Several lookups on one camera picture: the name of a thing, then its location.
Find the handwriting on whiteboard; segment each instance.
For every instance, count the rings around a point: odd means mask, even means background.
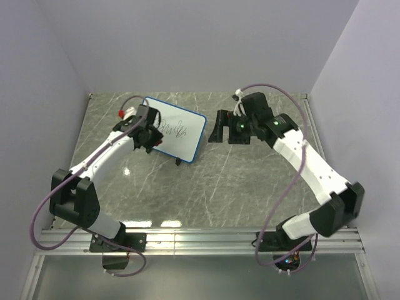
[[[162,119],[158,130],[164,135],[176,135],[177,138],[183,138],[186,135],[186,127],[182,125],[182,120],[179,120],[174,126],[173,124],[169,124],[165,119]]]

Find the gray wall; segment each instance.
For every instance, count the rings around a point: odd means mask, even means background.
[[[14,300],[33,257],[31,215],[69,165],[87,101],[37,3],[2,1],[0,41],[0,298]]]
[[[358,0],[37,0],[91,91],[309,92]]]
[[[382,299],[400,299],[400,2],[361,0],[311,93],[328,160],[366,188],[357,220]]]

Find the marble table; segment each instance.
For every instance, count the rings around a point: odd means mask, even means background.
[[[87,107],[71,165],[80,163],[108,136],[119,121],[121,103],[135,93],[93,94]],[[173,158],[139,149],[126,156],[96,188],[104,212],[140,227],[247,227],[261,226],[268,211],[293,178],[293,167],[266,143],[252,138],[250,145],[208,143],[218,109],[232,110],[227,92],[148,92],[163,101],[207,116],[199,152],[192,164],[175,165]],[[299,112],[282,95],[267,93],[274,114],[286,113],[301,128]],[[300,94],[294,95],[306,108]],[[309,142],[316,147],[309,126]],[[317,206],[310,188],[299,181],[272,219],[272,224]],[[54,228],[73,225],[56,219]]]

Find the whiteboard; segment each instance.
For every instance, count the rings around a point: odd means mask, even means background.
[[[151,108],[161,113],[161,123],[154,123],[164,135],[162,144],[155,150],[192,163],[198,151],[201,136],[206,127],[207,118],[202,114],[190,111],[152,97],[146,97]]]

